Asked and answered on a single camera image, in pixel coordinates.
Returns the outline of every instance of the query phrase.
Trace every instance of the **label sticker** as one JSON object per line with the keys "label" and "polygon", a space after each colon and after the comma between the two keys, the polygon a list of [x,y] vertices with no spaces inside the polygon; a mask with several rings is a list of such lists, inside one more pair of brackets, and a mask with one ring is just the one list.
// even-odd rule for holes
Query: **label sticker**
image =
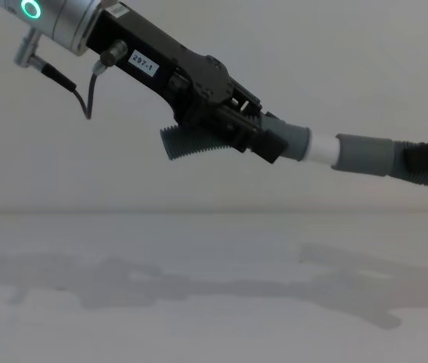
{"label": "label sticker", "polygon": [[133,52],[132,56],[129,59],[129,63],[133,64],[139,70],[148,74],[150,77],[155,76],[155,73],[157,73],[160,67],[157,63],[148,59],[139,51]]}
{"label": "label sticker", "polygon": [[112,5],[105,10],[108,11],[110,14],[112,14],[116,18],[121,17],[126,13],[130,12],[130,10],[125,5],[120,3]]}

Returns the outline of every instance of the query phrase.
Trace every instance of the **white wall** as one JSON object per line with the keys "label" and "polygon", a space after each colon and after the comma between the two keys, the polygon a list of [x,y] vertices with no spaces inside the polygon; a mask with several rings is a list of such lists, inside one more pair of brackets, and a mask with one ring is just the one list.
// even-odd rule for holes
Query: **white wall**
{"label": "white wall", "polygon": [[[231,74],[279,117],[317,132],[428,138],[428,1],[127,2]],[[12,58],[26,26],[0,8],[0,210],[428,209],[428,190],[227,150],[175,163],[171,110],[118,70],[94,119]],[[85,92],[96,61],[49,41],[40,54]]]}
{"label": "white wall", "polygon": [[428,362],[428,215],[0,216],[0,361]]}

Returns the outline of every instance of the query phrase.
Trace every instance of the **green led ring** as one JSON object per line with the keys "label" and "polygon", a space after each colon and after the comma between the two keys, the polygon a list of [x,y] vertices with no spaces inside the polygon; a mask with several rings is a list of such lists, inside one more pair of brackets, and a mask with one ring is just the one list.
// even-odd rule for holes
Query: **green led ring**
{"label": "green led ring", "polygon": [[[27,5],[32,5],[36,9],[36,13],[31,14],[26,8]],[[41,8],[35,0],[23,0],[20,3],[20,6],[22,7],[24,14],[27,15],[27,17],[30,17],[31,19],[39,19],[41,17]]]}

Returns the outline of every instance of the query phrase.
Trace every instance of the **silver cylindrical housing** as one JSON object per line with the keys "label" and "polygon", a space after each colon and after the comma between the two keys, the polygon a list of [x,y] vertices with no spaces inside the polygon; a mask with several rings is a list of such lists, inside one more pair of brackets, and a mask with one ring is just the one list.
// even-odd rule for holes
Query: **silver cylindrical housing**
{"label": "silver cylindrical housing", "polygon": [[76,55],[100,12],[117,0],[0,0],[0,6]]}

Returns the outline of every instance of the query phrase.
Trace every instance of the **white table surface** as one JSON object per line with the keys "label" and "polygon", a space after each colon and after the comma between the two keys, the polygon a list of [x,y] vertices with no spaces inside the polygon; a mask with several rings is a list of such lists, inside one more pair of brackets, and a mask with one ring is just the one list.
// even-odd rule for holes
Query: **white table surface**
{"label": "white table surface", "polygon": [[428,362],[428,214],[0,216],[0,362]]}

